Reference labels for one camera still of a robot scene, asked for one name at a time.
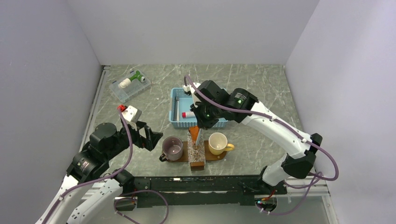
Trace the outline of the yellow mug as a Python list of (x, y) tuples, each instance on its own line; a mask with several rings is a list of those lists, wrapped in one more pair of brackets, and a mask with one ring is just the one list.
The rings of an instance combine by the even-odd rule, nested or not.
[(222, 133), (213, 133), (208, 139), (209, 150), (213, 155), (220, 155), (223, 152), (232, 151), (235, 146), (228, 143), (227, 137)]

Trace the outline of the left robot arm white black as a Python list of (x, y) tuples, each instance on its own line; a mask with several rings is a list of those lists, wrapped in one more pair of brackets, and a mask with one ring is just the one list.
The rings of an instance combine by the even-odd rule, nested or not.
[(116, 169), (98, 191), (81, 202), (93, 181), (109, 169), (109, 161), (130, 147), (129, 133), (136, 147), (148, 151), (152, 151), (163, 137), (162, 132), (153, 132), (145, 122), (137, 122), (138, 130), (131, 125), (128, 128), (128, 131), (124, 127), (117, 130), (113, 123), (102, 123), (95, 128), (82, 151), (74, 156), (59, 191), (37, 223), (85, 224), (115, 197), (128, 196), (136, 189), (134, 176)]

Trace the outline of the brown oval wooden tray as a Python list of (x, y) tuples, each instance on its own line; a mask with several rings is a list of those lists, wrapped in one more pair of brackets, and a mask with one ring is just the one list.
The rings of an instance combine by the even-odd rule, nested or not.
[(190, 150), (190, 144), (187, 141), (183, 141), (183, 155), (177, 161), (167, 161), (167, 162), (206, 162), (206, 161), (219, 161), (224, 159), (226, 152), (220, 155), (213, 155), (208, 146), (208, 141), (205, 140), (204, 143), (199, 145), (199, 149)]

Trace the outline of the orange toothpaste tube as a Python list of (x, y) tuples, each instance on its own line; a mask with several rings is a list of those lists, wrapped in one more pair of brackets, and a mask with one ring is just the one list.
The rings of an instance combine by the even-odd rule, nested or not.
[(190, 133), (192, 141), (194, 141), (194, 142), (197, 141), (197, 138), (198, 138), (198, 135), (199, 135), (199, 130), (200, 130), (200, 128), (198, 126), (189, 127), (189, 133)]

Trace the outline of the purple grey mug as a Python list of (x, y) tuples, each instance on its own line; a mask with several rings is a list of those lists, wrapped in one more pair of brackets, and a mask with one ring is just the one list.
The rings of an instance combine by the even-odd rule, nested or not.
[(162, 154), (159, 157), (161, 162), (177, 161), (183, 155), (183, 142), (180, 138), (170, 136), (163, 141)]

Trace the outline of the clear acrylic holder wooden base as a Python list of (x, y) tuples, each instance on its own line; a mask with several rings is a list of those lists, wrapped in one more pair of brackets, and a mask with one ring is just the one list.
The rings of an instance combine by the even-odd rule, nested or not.
[(206, 163), (205, 144), (202, 130), (198, 126), (189, 127), (187, 154), (191, 172), (204, 170)]

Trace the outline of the light blue plastic basket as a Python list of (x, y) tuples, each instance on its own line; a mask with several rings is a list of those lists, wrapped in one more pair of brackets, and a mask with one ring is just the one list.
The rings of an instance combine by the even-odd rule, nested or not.
[[(175, 111), (175, 97), (179, 97), (179, 121), (174, 120)], [(191, 126), (197, 126), (197, 119), (194, 118), (182, 118), (182, 112), (190, 111), (190, 106), (193, 104), (192, 97), (185, 94), (183, 88), (172, 88), (170, 90), (170, 110), (169, 110), (169, 121), (174, 128), (188, 128)]]

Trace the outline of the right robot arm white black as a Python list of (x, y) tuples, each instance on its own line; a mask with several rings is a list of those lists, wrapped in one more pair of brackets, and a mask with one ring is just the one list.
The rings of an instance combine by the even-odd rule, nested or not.
[(314, 145), (320, 145), (320, 135), (309, 135), (289, 126), (242, 88), (228, 93), (212, 80), (206, 80), (184, 85), (183, 90), (193, 98), (191, 111), (199, 128), (210, 129), (220, 119), (235, 121), (259, 131), (285, 150), (281, 159), (262, 171), (257, 181), (260, 192), (268, 194), (286, 178), (304, 179), (310, 173), (316, 160)]

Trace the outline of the white toothpaste tube red cap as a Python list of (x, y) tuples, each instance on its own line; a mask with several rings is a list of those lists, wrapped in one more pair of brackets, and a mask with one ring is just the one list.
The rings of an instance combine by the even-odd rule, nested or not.
[(187, 118), (194, 118), (195, 117), (195, 113), (188, 111), (188, 112), (182, 112), (182, 118), (183, 119), (187, 119)]

